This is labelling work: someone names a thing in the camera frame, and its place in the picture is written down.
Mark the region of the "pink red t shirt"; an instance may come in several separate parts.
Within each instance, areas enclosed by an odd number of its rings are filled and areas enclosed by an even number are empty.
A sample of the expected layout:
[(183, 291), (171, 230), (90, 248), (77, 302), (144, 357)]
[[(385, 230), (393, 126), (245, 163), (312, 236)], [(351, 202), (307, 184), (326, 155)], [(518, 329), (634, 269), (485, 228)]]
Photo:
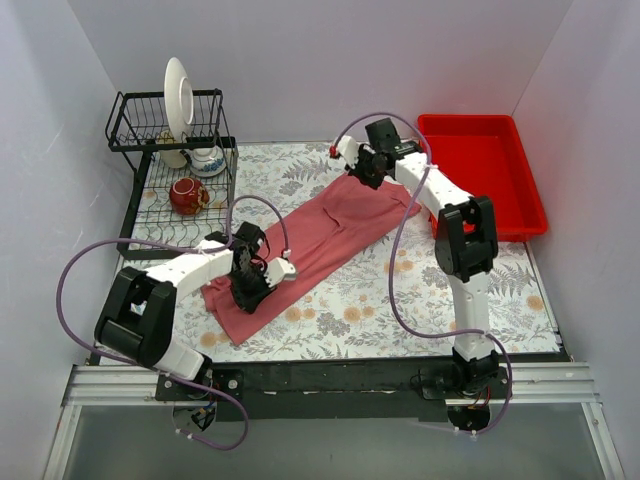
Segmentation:
[(374, 190), (342, 175), (284, 218), (297, 278), (281, 283), (256, 311), (242, 311), (232, 297), (230, 281), (202, 288), (207, 311), (229, 339), (239, 345), (283, 313), (322, 280), (366, 247), (398, 227), (403, 215), (420, 212), (410, 205), (405, 187), (389, 182)]

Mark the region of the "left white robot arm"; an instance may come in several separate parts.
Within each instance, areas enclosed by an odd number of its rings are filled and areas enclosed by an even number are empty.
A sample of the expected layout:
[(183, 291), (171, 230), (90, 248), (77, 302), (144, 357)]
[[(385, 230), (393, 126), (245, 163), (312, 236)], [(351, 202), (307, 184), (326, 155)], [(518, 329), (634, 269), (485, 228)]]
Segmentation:
[(211, 280), (230, 280), (232, 304), (246, 313), (276, 289), (274, 269), (281, 260), (265, 264), (258, 251), (266, 234), (244, 222), (228, 237), (208, 235), (199, 248), (228, 248), (206, 255), (182, 254), (147, 270), (125, 267), (117, 275), (94, 330), (95, 340), (137, 364), (178, 377), (178, 387), (193, 400), (205, 398), (213, 386), (205, 355), (173, 338), (176, 304)]

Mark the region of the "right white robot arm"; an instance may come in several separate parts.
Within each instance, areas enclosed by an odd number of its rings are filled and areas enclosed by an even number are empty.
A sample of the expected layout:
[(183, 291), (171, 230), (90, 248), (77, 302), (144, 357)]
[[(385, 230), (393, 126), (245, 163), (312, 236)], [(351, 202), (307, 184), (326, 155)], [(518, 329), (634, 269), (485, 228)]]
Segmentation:
[(420, 203), (436, 219), (434, 254), (452, 291), (457, 326), (440, 336), (454, 339), (454, 358), (464, 364), (452, 373), (454, 389), (464, 397), (475, 397), (489, 384), (480, 363), (498, 361), (488, 306), (489, 276), (498, 255), (493, 204), (442, 173), (419, 130), (414, 131), (418, 143), (404, 141), (392, 122), (394, 114), (375, 115), (379, 119), (365, 127), (366, 145), (348, 136), (350, 128), (345, 127), (332, 143), (330, 156), (343, 158), (346, 172), (370, 188), (380, 188), (384, 178), (391, 177), (411, 193), (408, 209)]

